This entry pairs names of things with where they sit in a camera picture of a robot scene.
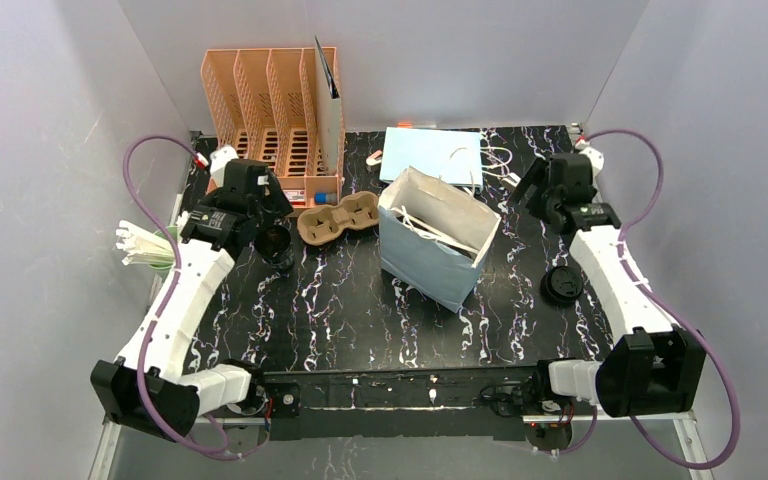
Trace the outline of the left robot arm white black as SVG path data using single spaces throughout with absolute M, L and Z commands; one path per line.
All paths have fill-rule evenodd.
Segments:
M 174 264 L 149 313 L 114 361 L 100 360 L 90 383 L 106 417 L 170 441 L 196 419 L 230 404 L 260 402 L 260 374 L 225 360 L 187 374 L 184 360 L 210 301 L 253 239 L 293 207 L 264 163 L 228 162 L 215 190 L 179 230 Z

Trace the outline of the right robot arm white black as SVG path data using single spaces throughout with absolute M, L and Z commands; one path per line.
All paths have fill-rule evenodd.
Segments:
M 620 251 L 621 222 L 597 201 L 596 163 L 585 154 L 537 158 L 510 201 L 569 242 L 575 267 L 558 266 L 542 278 L 545 299 L 573 304 L 590 286 L 614 335 L 602 361 L 542 360 L 537 384 L 543 400 L 577 398 L 612 417 L 686 412 L 691 409 L 706 353 L 699 341 L 655 305 L 629 251 Z

